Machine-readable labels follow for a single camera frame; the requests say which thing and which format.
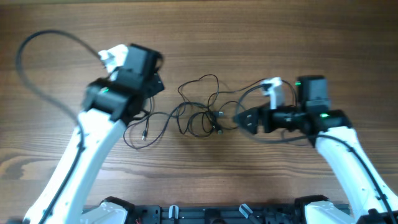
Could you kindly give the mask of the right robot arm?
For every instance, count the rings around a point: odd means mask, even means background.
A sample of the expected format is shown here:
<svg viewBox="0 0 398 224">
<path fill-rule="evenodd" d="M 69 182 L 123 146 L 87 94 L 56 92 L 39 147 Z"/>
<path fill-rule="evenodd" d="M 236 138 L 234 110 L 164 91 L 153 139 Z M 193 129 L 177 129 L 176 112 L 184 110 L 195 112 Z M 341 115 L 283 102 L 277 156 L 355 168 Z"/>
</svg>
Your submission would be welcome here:
<svg viewBox="0 0 398 224">
<path fill-rule="evenodd" d="M 338 210 L 328 198 L 312 195 L 295 200 L 294 223 L 397 223 L 397 195 L 367 157 L 347 115 L 331 110 L 327 79 L 306 75 L 295 85 L 295 103 L 286 106 L 281 78 L 263 80 L 257 89 L 269 102 L 246 110 L 238 101 L 233 118 L 250 138 L 259 125 L 265 133 L 299 130 L 300 138 L 308 139 L 334 172 L 352 215 Z"/>
</svg>

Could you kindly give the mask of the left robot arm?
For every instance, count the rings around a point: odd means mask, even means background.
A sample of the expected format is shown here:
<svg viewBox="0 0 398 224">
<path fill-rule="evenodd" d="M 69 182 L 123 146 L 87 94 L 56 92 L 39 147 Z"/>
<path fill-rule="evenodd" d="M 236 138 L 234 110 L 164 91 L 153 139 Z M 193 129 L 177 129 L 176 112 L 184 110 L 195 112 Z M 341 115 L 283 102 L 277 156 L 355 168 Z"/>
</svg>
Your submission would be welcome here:
<svg viewBox="0 0 398 224">
<path fill-rule="evenodd" d="M 164 90 L 160 52 L 131 44 L 99 53 L 111 75 L 87 86 L 78 126 L 44 191 L 24 223 L 126 223 L 134 205 L 111 198 L 84 211 L 101 166 L 144 103 Z"/>
</svg>

